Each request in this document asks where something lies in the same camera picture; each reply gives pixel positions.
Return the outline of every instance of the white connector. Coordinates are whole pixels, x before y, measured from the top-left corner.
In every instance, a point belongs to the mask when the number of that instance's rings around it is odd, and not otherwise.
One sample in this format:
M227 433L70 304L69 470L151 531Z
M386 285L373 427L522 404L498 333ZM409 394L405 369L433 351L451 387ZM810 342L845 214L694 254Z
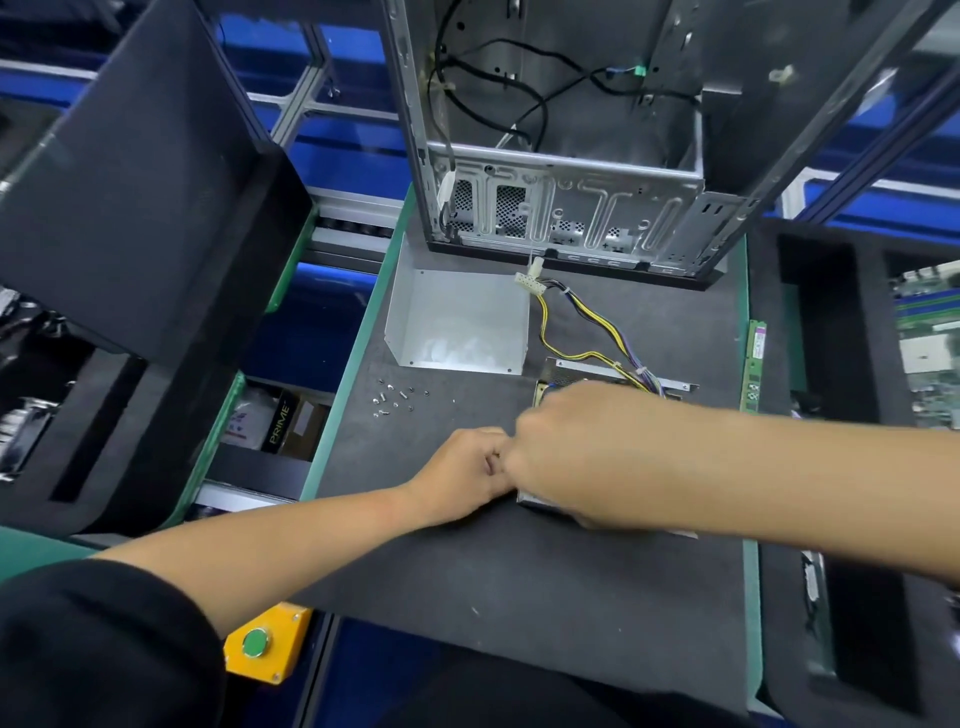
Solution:
M543 258L535 257L526 273L515 273L514 282L531 296L542 296L546 292L546 286L537 279L543 270Z
M453 197L453 184L457 181L456 172L447 172L437 188L437 205L443 208Z

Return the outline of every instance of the green button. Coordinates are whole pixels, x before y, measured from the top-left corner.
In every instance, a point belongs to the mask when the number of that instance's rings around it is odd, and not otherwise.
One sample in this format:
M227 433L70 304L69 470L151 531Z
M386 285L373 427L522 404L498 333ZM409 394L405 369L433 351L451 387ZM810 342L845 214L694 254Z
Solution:
M263 657L270 646L270 635L263 627L256 627L243 639L243 653L247 657Z

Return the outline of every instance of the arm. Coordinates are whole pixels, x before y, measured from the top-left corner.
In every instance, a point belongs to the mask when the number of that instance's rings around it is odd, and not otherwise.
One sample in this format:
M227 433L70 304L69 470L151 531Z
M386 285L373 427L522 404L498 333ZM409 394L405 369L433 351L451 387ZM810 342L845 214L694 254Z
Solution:
M397 536L461 519L506 493L497 455L507 440L498 427L458 430L395 488L185 523L93 558L173 584L226 635Z
M523 414L503 460L518 488L593 521L734 534L960 583L955 433L746 415L583 383Z

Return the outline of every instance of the forearm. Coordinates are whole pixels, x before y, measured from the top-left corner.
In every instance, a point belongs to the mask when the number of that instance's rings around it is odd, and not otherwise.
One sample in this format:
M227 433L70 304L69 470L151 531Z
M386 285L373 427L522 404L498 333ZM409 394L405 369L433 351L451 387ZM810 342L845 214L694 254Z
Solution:
M660 443L661 454L652 457L664 489L662 525L815 548L960 582L955 433L696 414L684 424L683 444ZM634 503L639 517L649 511L646 497Z
M150 571L221 635L397 536L422 527L403 487L258 508L160 531L95 558Z

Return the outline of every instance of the power connector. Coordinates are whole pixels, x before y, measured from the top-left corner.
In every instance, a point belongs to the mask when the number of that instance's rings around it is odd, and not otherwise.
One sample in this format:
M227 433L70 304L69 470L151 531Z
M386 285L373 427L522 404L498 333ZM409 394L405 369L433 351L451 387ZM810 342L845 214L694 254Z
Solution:
M546 286L537 279L543 270L543 258L535 257L526 273L515 273L514 282L531 296L542 296L546 292Z

